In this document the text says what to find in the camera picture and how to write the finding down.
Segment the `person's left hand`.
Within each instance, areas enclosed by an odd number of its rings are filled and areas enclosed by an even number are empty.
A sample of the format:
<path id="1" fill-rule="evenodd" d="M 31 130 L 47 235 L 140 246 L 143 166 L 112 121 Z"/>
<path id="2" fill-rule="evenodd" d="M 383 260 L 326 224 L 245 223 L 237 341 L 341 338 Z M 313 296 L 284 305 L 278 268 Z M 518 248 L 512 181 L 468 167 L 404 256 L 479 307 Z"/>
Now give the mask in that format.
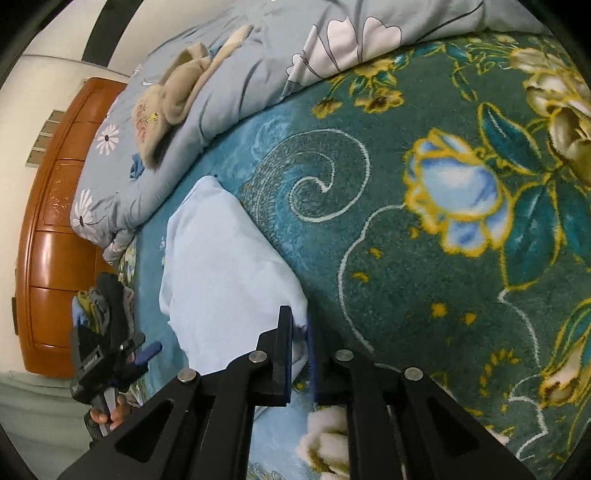
<path id="1" fill-rule="evenodd" d="M 125 395 L 117 397 L 117 403 L 114 410 L 110 413 L 104 413 L 98 409 L 89 411 L 91 421 L 98 425 L 104 425 L 108 431 L 112 431 L 120 426 L 126 418 L 132 413 L 133 406 L 129 403 Z"/>

